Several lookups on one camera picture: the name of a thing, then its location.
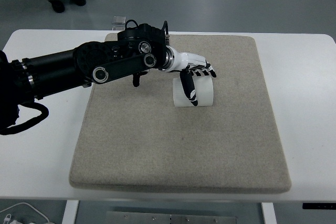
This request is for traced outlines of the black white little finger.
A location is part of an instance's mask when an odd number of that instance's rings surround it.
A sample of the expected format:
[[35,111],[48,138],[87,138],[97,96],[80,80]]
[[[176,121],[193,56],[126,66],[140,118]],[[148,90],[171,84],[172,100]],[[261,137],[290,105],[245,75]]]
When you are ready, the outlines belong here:
[[211,65],[209,62],[206,62],[206,68],[209,69],[209,71],[210,71],[210,73],[211,73],[211,76],[212,76],[213,78],[216,78],[216,77],[217,77],[215,70],[213,69],[212,65]]

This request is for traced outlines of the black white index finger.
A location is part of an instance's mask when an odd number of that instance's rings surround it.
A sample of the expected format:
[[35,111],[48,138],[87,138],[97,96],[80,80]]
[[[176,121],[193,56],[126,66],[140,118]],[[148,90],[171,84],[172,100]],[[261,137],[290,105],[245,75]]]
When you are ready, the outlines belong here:
[[198,77],[201,76],[201,72],[200,72],[199,69],[194,69],[194,70],[193,70],[193,73],[194,73],[196,76],[198,76]]

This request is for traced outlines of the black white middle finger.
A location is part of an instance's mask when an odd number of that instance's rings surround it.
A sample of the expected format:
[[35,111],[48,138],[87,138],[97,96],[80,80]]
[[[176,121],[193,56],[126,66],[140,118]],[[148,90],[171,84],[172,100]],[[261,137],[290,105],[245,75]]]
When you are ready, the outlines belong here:
[[206,70],[203,69],[203,68],[200,69],[200,70],[199,70],[199,75],[200,75],[200,76],[206,76]]

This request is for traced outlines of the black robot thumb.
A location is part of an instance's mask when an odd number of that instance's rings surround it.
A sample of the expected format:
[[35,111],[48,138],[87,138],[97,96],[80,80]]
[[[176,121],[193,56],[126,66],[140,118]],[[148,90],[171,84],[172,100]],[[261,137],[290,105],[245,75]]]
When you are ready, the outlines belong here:
[[187,70],[182,70],[180,72],[180,81],[182,84],[182,88],[185,96],[188,98],[190,103],[193,106],[198,106],[198,100],[196,97],[195,85],[193,81],[193,77],[190,72]]

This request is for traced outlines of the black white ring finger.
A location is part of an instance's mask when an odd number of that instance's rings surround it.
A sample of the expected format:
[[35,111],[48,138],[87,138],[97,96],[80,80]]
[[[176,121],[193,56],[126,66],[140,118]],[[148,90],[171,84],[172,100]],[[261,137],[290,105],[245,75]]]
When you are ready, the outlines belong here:
[[205,68],[205,69],[204,69],[204,75],[205,75],[205,76],[210,76],[210,75],[211,75],[211,73],[210,73],[210,71],[209,71],[208,68]]

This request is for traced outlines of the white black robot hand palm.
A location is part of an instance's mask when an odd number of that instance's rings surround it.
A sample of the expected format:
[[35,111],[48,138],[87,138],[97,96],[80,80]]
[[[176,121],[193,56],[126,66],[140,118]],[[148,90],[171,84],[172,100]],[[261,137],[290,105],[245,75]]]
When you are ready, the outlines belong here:
[[160,70],[165,72],[182,71],[182,70],[206,70],[207,61],[203,56],[190,52],[178,52],[171,46],[166,46],[165,63]]

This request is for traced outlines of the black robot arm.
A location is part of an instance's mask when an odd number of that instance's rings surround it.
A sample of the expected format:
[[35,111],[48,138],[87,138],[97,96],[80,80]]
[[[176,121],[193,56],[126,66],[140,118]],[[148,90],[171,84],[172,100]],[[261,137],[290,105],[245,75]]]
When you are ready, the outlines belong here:
[[167,24],[125,26],[115,41],[90,41],[22,61],[8,61],[1,53],[1,135],[20,133],[44,120],[49,111],[39,100],[46,96],[127,76],[138,87],[150,69],[178,72],[184,94],[194,106],[198,100],[193,77],[216,77],[203,56],[170,46]]

